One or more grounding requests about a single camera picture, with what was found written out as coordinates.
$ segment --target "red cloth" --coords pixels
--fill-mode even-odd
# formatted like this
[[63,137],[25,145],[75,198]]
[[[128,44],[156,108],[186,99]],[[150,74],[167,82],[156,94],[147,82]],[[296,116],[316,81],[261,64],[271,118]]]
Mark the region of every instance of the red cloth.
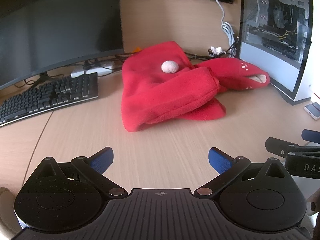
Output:
[[[167,60],[178,63],[177,73],[162,72],[161,65]],[[257,74],[265,75],[267,81],[261,84],[247,78]],[[130,132],[171,118],[221,118],[226,109],[214,98],[217,93],[254,89],[269,83],[266,72],[235,58],[212,59],[193,66],[173,41],[129,57],[124,62],[122,77],[122,121]]]

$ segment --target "computer monitor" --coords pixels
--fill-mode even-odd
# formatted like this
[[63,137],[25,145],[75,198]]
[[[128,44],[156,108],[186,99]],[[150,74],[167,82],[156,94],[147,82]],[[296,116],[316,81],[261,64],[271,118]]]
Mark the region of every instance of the computer monitor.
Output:
[[238,56],[267,71],[292,104],[312,95],[313,4],[314,0],[242,0]]
[[0,0],[0,89],[123,52],[119,0]]

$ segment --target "power strip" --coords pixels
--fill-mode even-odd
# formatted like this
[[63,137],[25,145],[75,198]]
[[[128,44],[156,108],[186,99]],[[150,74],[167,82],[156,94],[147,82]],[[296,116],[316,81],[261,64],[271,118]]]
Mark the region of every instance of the power strip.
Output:
[[[114,66],[114,62],[111,62],[111,61],[104,61],[104,62],[101,62],[101,65],[103,67],[93,67],[91,69],[88,69],[85,73],[86,74],[91,74],[91,73],[98,73],[98,76],[104,76],[104,75],[107,75],[107,74],[110,74],[113,72],[113,70],[111,69],[114,69],[115,66]],[[78,77],[78,76],[81,76],[84,74],[84,69],[82,66],[78,66],[74,69],[74,71],[71,73],[71,77],[72,78],[75,78],[75,77]]]

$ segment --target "wool ball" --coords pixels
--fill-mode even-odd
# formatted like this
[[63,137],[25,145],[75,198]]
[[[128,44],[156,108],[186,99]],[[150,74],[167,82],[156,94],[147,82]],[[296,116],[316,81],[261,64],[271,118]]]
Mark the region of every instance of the wool ball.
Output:
[[164,73],[176,73],[179,70],[179,65],[172,60],[168,60],[162,64],[161,69]]

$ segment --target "computer case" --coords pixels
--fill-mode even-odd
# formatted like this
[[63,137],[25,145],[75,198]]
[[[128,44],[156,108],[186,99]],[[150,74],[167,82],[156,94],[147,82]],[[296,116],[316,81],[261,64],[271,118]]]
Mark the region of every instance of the computer case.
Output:
[[242,0],[237,56],[267,71],[283,98],[312,94],[316,65],[315,0]]

